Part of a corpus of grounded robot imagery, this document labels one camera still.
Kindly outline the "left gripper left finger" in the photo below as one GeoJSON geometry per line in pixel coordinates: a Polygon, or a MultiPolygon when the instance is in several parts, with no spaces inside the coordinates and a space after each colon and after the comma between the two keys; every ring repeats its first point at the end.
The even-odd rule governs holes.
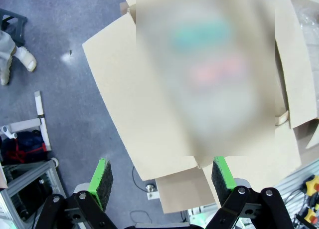
{"type": "Polygon", "coordinates": [[[65,198],[61,194],[47,197],[35,227],[37,229],[115,229],[106,215],[113,184],[111,163],[100,159],[91,181],[78,186],[65,198]]]}

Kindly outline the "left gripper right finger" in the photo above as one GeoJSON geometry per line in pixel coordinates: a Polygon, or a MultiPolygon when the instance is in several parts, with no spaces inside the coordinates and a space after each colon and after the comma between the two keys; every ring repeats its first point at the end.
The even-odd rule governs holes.
{"type": "Polygon", "coordinates": [[[279,191],[264,188],[258,193],[237,184],[224,157],[214,158],[211,179],[221,208],[207,229],[233,229],[240,218],[250,219],[256,229],[294,228],[279,191]]]}

